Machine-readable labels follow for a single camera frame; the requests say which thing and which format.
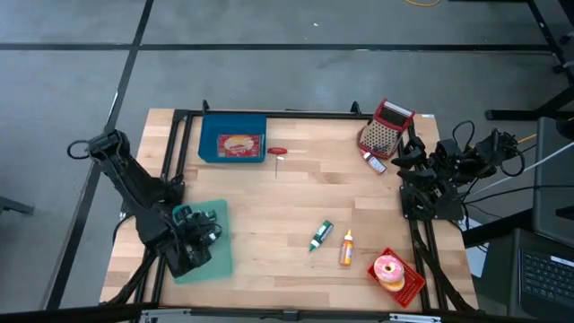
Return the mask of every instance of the wooden table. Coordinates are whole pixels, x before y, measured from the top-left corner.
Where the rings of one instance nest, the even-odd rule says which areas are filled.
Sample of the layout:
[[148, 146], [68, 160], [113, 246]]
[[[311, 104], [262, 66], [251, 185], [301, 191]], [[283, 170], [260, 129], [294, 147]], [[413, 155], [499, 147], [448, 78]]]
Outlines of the wooden table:
[[[173, 109], [151, 109], [143, 129], [137, 160], [159, 176], [170, 133]], [[193, 119], [187, 151], [185, 201], [224, 198], [229, 203], [235, 272], [230, 279], [175, 284], [166, 270], [161, 306], [299, 310], [416, 311], [419, 297], [403, 309], [367, 276], [367, 267], [385, 248], [413, 264], [408, 223], [402, 216], [398, 168], [385, 161], [381, 176], [361, 158], [355, 143], [364, 120], [267, 119], [267, 146], [289, 150], [280, 161], [205, 163], [197, 155], [201, 118]], [[433, 116], [417, 115], [417, 134], [434, 150], [439, 140]], [[178, 131], [175, 170], [183, 124]], [[309, 253], [309, 242], [324, 220], [334, 231]], [[343, 236], [352, 230], [355, 251], [351, 267], [338, 265]], [[465, 300], [477, 307], [473, 281], [460, 232], [435, 221], [441, 266]], [[102, 301], [119, 292], [142, 261], [144, 246], [135, 221], [117, 233]], [[438, 308], [434, 282], [426, 268], [430, 303]], [[155, 267], [148, 276], [144, 299], [151, 299]]]

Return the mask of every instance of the red handle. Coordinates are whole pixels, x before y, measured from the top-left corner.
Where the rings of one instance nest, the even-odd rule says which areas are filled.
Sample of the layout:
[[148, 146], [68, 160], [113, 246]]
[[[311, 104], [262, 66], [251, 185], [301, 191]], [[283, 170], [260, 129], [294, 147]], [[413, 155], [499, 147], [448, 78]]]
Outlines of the red handle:
[[271, 148], [267, 149], [267, 152], [272, 153], [272, 154], [276, 154], [276, 155], [286, 154], [287, 148], [271, 147]]

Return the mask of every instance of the yellow bottle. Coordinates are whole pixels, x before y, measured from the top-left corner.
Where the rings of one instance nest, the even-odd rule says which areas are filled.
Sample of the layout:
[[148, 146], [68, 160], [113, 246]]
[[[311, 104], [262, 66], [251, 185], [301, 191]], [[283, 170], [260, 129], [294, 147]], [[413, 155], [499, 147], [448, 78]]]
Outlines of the yellow bottle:
[[341, 247], [341, 258], [339, 263], [343, 266], [350, 266], [352, 258], [352, 235], [351, 229], [344, 236], [343, 246]]

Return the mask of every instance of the gray concrete floor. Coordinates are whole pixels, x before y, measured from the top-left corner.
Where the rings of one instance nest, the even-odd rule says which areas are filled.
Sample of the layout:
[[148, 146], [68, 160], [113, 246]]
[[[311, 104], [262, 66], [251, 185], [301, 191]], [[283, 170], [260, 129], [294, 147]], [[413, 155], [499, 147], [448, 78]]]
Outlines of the gray concrete floor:
[[[571, 29], [557, 1], [538, 1], [555, 36]], [[0, 2], [0, 42], [131, 42], [144, 0]], [[525, 4], [401, 0], [157, 0], [143, 43], [544, 43]], [[36, 310], [62, 247], [89, 163], [65, 148], [103, 128], [127, 53], [0, 51], [0, 196], [36, 206], [0, 216], [0, 312]], [[373, 111], [382, 97], [439, 121], [442, 137], [465, 119], [475, 138], [486, 109], [533, 109], [567, 85], [552, 56], [337, 51], [140, 52], [117, 128], [139, 144], [149, 108]], [[528, 163], [534, 151], [526, 156]], [[499, 179], [481, 181], [479, 187]], [[532, 185], [525, 174], [499, 189]], [[63, 306], [96, 304], [121, 200], [101, 178]], [[483, 206], [499, 215], [530, 207], [521, 192]], [[485, 223], [494, 218], [471, 210]], [[484, 306], [490, 307], [487, 301]]]

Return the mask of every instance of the teal mat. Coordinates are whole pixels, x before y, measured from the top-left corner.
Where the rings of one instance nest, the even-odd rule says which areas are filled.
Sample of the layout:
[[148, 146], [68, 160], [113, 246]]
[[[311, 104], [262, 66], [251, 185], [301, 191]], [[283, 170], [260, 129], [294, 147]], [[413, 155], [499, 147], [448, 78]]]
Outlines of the teal mat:
[[[176, 284], [194, 284], [214, 279], [228, 278], [233, 274], [233, 254], [231, 251], [230, 218], [227, 214], [227, 201], [214, 200], [202, 203], [187, 203], [194, 211], [212, 211], [217, 213], [216, 223], [222, 227], [222, 236], [209, 247], [211, 260], [199, 268], [175, 279]], [[183, 205], [177, 206], [177, 212]]]

